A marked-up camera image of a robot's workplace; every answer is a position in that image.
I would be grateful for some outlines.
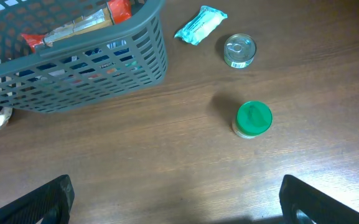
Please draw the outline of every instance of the green lid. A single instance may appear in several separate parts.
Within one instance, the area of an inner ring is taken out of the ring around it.
[[[257,136],[269,129],[273,121],[268,106],[259,101],[249,101],[240,106],[236,125],[239,131],[248,136]]]

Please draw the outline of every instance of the basket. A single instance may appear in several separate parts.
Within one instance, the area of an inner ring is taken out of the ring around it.
[[[67,111],[163,81],[168,61],[159,11],[164,0],[133,3],[138,12],[132,18],[32,54],[21,33],[45,34],[106,7],[106,1],[0,1],[0,106]]]

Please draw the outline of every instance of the blue packet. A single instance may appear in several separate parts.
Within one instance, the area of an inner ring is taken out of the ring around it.
[[[174,37],[180,37],[190,44],[197,45],[227,17],[228,15],[218,9],[202,6],[196,18],[179,30]]]

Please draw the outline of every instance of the silver can lid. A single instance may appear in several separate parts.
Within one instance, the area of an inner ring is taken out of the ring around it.
[[[246,34],[235,34],[225,42],[224,54],[233,62],[247,62],[255,56],[255,41]]]

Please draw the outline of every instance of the brown wooden tabletop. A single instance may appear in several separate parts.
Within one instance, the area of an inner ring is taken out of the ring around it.
[[[198,46],[173,39],[200,6],[228,14]],[[219,223],[281,214],[292,174],[359,211],[359,1],[167,0],[159,86],[68,113],[16,111],[0,131],[0,207],[70,175],[71,223]],[[252,36],[236,70],[223,43]],[[240,104],[274,122],[236,136]]]

